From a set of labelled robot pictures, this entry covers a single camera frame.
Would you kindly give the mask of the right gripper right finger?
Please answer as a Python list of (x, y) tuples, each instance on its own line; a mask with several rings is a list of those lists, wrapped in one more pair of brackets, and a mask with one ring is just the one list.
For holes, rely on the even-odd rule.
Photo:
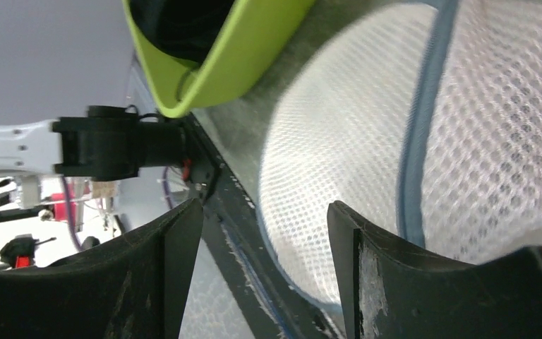
[(542, 246), (475, 266), (340, 201), (327, 226), (348, 338), (542, 338)]

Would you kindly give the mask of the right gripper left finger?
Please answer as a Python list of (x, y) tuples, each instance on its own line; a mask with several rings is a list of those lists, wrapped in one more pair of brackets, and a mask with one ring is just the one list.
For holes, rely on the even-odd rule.
[(177, 338), (202, 228), (193, 199), (47, 267), (0, 271), (0, 338)]

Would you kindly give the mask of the white mesh laundry bag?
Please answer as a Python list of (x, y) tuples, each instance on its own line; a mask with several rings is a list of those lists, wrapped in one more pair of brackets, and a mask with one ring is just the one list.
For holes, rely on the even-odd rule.
[(258, 219), (330, 309), (334, 201), (467, 263), (542, 244), (542, 1), (394, 1), (321, 47), (272, 114)]

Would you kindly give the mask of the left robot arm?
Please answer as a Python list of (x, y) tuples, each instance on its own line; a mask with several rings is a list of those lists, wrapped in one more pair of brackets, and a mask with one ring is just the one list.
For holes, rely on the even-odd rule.
[(0, 126), (0, 177), (59, 175), (110, 182), (143, 167), (184, 165), (182, 121), (163, 122), (135, 107), (89, 106), (84, 117)]

